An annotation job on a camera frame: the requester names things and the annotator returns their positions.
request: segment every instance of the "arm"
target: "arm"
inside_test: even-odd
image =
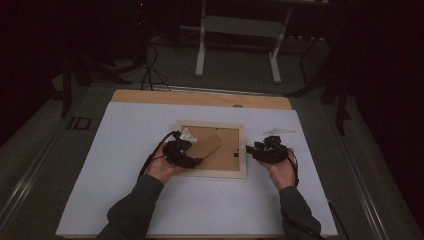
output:
[[[168,164],[162,153],[163,146],[154,154],[155,160],[149,164],[131,193],[109,209],[107,214],[109,223],[99,233],[97,239],[145,238],[164,184],[174,174],[183,170]]]
[[[311,209],[295,187],[296,176],[289,162],[291,159],[295,159],[293,149],[290,149],[289,157],[290,159],[277,164],[261,161],[258,163],[268,170],[272,182],[279,191],[283,230],[287,239],[317,239],[295,226],[296,223],[300,224],[318,234],[321,231],[321,224],[312,216]]]

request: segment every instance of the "table leg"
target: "table leg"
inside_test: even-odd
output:
[[[269,61],[271,64],[272,78],[274,79],[274,83],[276,84],[281,83],[280,71],[278,70],[277,56],[278,56],[278,52],[280,51],[281,43],[283,42],[283,39],[284,39],[284,34],[286,33],[287,25],[289,23],[292,10],[293,10],[292,8],[287,9],[286,17],[284,19],[284,22],[281,24],[281,29],[277,36],[277,43],[275,45],[275,48],[272,52],[269,53]]]
[[[206,22],[206,0],[202,1],[202,18],[200,20],[200,46],[197,54],[196,77],[203,76],[203,66],[205,64],[205,27]]]

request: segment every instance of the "dark green sleeve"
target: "dark green sleeve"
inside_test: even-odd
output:
[[[109,223],[96,239],[144,239],[163,187],[156,178],[142,175],[131,193],[109,209]]]
[[[320,222],[312,216],[311,209],[296,187],[287,187],[280,191],[280,205],[281,215],[283,217],[283,230],[287,239],[316,239],[294,227],[287,220],[289,218],[318,234],[321,232]]]

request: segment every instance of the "gray floor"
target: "gray floor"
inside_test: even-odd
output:
[[[304,86],[298,65],[306,47],[301,40],[283,43],[278,61],[283,83],[275,85],[267,52],[262,48],[231,49],[209,41],[202,78],[194,76],[197,49],[194,38],[187,37],[179,46],[154,44],[158,51],[156,70],[164,74],[173,91],[225,90],[250,94],[281,95]],[[308,75],[319,68],[328,49],[319,43],[305,59]],[[154,58],[149,49],[149,59]],[[129,88],[139,88],[145,69],[123,77],[133,81]],[[153,74],[154,82],[162,80]],[[66,201],[78,178],[107,103],[119,86],[102,80],[89,88],[75,87],[75,103],[67,118],[60,118],[61,103],[49,101],[0,149],[0,204],[7,203],[13,188],[34,159],[44,160],[36,182],[2,239],[62,239],[54,235]],[[155,85],[154,89],[165,89]],[[321,90],[290,99],[297,110],[324,191],[336,209],[351,239],[424,239],[406,207],[384,159],[354,99],[348,101],[352,120],[345,122],[346,136],[334,127],[335,106],[321,105]],[[67,130],[71,117],[92,118],[89,130]],[[50,146],[48,139],[55,137]],[[339,236],[346,239],[336,221]]]

